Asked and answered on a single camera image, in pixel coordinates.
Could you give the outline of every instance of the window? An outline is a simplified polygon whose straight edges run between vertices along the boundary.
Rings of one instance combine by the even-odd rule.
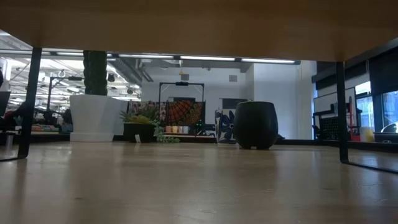
[[[384,126],[398,121],[398,91],[383,94]]]
[[[370,92],[371,82],[355,86],[356,107],[362,111],[361,116],[358,116],[361,126],[374,129],[373,99]]]

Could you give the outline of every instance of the potted plant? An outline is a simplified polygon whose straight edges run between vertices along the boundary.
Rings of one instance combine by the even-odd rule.
[[[179,139],[164,136],[164,129],[157,121],[157,107],[145,105],[137,113],[131,111],[121,112],[124,122],[124,137],[130,142],[157,142],[171,143],[180,142]]]
[[[83,51],[85,95],[70,96],[71,141],[110,142],[121,101],[107,96],[106,52]]]

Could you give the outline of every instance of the black round pot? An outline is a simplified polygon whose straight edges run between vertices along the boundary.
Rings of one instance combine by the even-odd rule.
[[[277,135],[278,119],[273,103],[248,101],[237,105],[234,137],[242,148],[268,149],[276,142]]]
[[[137,142],[136,135],[143,143],[154,141],[155,126],[151,124],[124,123],[124,138],[130,142]]]

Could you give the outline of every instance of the large white pot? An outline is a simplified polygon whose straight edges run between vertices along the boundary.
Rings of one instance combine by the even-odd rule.
[[[110,96],[71,96],[73,132],[70,141],[111,142],[120,108],[121,101]]]

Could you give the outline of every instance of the wooden floor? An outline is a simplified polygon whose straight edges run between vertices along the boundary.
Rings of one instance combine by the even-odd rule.
[[[33,144],[0,163],[0,223],[398,223],[398,176],[331,147]]]

